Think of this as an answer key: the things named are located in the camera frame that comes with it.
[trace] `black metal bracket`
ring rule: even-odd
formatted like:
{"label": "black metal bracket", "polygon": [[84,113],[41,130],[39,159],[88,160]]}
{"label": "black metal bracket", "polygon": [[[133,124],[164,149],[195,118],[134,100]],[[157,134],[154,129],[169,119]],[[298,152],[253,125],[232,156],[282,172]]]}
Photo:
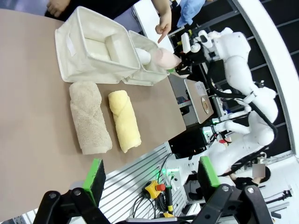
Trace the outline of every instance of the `black metal bracket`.
{"label": "black metal bracket", "polygon": [[44,194],[33,224],[68,224],[72,217],[82,216],[87,224],[110,224],[82,188],[64,195],[57,191]]}

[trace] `blue shirt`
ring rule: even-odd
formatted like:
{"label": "blue shirt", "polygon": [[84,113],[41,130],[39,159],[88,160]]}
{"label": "blue shirt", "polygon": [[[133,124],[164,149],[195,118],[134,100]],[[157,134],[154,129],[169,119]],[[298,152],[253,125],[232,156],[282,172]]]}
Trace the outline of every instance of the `blue shirt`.
{"label": "blue shirt", "polygon": [[193,23],[192,18],[196,16],[205,4],[206,0],[181,0],[181,17],[178,20],[177,27],[182,27],[187,23]]}

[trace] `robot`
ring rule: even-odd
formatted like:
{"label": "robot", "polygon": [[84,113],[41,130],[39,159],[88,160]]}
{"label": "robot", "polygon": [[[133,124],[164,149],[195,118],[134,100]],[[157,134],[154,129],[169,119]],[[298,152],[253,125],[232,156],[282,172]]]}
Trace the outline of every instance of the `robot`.
{"label": "robot", "polygon": [[[229,94],[216,91],[217,95],[233,98],[239,104],[245,106],[242,112],[221,117],[221,123],[215,126],[216,131],[235,131],[243,136],[229,144],[228,147],[216,142],[206,151],[191,158],[176,159],[174,156],[170,157],[166,161],[164,175],[168,183],[171,179],[174,179],[172,181],[174,189],[184,185],[190,174],[197,173],[201,156],[209,156],[216,174],[220,176],[227,172],[239,159],[272,143],[277,135],[277,129],[272,124],[278,115],[278,108],[274,101],[276,93],[272,89],[256,85],[252,80],[248,67],[248,56],[251,48],[244,34],[233,32],[230,28],[225,28],[220,33],[213,31],[209,34],[202,30],[191,43],[193,43],[192,46],[190,46],[186,34],[182,35],[183,51],[185,53],[189,51],[198,52],[201,45],[205,58],[210,62],[209,72],[213,70],[214,64],[223,61],[228,84],[242,93]],[[249,127],[229,120],[246,113],[249,113]]]}

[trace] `black panel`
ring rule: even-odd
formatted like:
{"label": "black panel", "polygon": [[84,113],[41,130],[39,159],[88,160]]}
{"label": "black panel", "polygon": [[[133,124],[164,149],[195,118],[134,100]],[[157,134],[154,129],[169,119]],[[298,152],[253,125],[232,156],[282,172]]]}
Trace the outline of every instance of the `black panel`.
{"label": "black panel", "polygon": [[299,50],[299,21],[279,27],[278,31],[289,52]]}
{"label": "black panel", "polygon": [[171,151],[180,158],[201,153],[205,148],[205,140],[199,124],[187,128],[184,132],[169,140]]}
{"label": "black panel", "polygon": [[263,6],[275,25],[299,18],[298,0],[272,0],[264,3]]}
{"label": "black panel", "polygon": [[201,11],[193,18],[193,21],[194,23],[201,25],[232,11],[233,9],[227,0],[217,0],[202,7]]}
{"label": "black panel", "polygon": [[248,58],[248,66],[252,69],[256,66],[266,63],[265,58],[260,50],[255,39],[251,39],[248,41],[251,47],[251,51],[249,53]]}
{"label": "black panel", "polygon": [[277,139],[269,146],[266,151],[267,157],[275,156],[291,149],[290,140],[286,125],[278,127]]}
{"label": "black panel", "polygon": [[299,53],[292,55],[292,59],[297,70],[297,74],[299,75]]}
{"label": "black panel", "polygon": [[246,37],[252,36],[251,30],[240,14],[211,26],[211,29],[221,32],[225,27],[231,28],[234,32],[242,32]]}
{"label": "black panel", "polygon": [[264,66],[257,70],[252,71],[251,75],[252,75],[253,81],[261,82],[262,80],[264,80],[264,86],[266,86],[270,89],[273,89],[274,91],[277,92],[276,86],[274,84],[274,81],[273,81],[273,78],[272,78],[272,75],[270,73],[268,66]]}
{"label": "black panel", "polygon": [[279,97],[276,96],[276,98],[274,100],[275,100],[277,108],[278,108],[278,116],[277,116],[276,120],[274,121],[274,124],[279,125],[279,124],[285,122],[285,117],[284,117],[284,112],[282,110],[282,105],[281,105]]}

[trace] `hand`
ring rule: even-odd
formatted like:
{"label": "hand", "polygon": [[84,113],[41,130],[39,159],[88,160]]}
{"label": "hand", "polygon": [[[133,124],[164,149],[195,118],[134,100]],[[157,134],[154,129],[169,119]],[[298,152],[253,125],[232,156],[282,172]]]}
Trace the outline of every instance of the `hand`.
{"label": "hand", "polygon": [[164,37],[169,33],[171,30],[171,11],[161,15],[160,17],[160,24],[156,26],[157,34],[161,34],[158,43],[160,43]]}
{"label": "hand", "polygon": [[50,0],[47,4],[48,11],[51,15],[58,17],[69,5],[70,0]]}

